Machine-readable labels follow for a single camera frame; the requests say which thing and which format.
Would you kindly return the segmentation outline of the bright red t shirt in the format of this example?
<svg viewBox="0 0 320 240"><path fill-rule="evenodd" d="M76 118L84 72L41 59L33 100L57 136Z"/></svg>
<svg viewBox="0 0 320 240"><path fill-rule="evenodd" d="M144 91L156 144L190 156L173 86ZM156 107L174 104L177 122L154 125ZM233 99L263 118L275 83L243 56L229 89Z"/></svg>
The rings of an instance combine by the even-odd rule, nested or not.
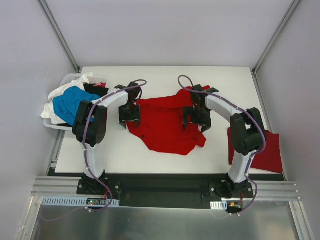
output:
<svg viewBox="0 0 320 240"><path fill-rule="evenodd" d="M166 97L140 99L140 124L126 122L131 134L140 138L151 151L186 156L195 147L203 148L207 139L198 125L183 128L184 107L191 107L191 93L181 89Z"/></svg>

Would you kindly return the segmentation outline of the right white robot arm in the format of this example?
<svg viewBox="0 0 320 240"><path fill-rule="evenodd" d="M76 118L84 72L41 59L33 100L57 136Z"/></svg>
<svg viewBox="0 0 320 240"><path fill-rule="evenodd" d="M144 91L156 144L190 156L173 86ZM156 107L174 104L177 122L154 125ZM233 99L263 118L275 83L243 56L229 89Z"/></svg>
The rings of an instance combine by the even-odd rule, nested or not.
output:
<svg viewBox="0 0 320 240"><path fill-rule="evenodd" d="M214 187L214 193L222 198L235 198L242 193L249 182L252 161L266 147L266 131L260 111L253 107L243 109L223 97L215 88L205 90L200 84L187 88L192 106L183 108L182 126L195 124L201 132L212 126L211 111L230 123L231 145L234 156L225 180Z"/></svg>

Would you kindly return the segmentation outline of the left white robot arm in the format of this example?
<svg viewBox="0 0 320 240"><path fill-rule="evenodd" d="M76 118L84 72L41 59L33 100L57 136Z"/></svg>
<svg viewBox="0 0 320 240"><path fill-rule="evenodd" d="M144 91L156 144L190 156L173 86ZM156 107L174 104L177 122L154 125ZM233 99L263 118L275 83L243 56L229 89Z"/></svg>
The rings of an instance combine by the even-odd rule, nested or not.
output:
<svg viewBox="0 0 320 240"><path fill-rule="evenodd" d="M72 126L72 133L81 144L84 156L85 170L80 186L95 195L103 195L103 200L112 196L104 181L104 163L98 156L98 145L107 132L108 111L118 108L119 124L123 128L127 127L127 122L135 123L138 127L141 123L141 110L136 101L143 92L139 81L132 81L128 86L117 85L113 92L97 100L81 101Z"/></svg>

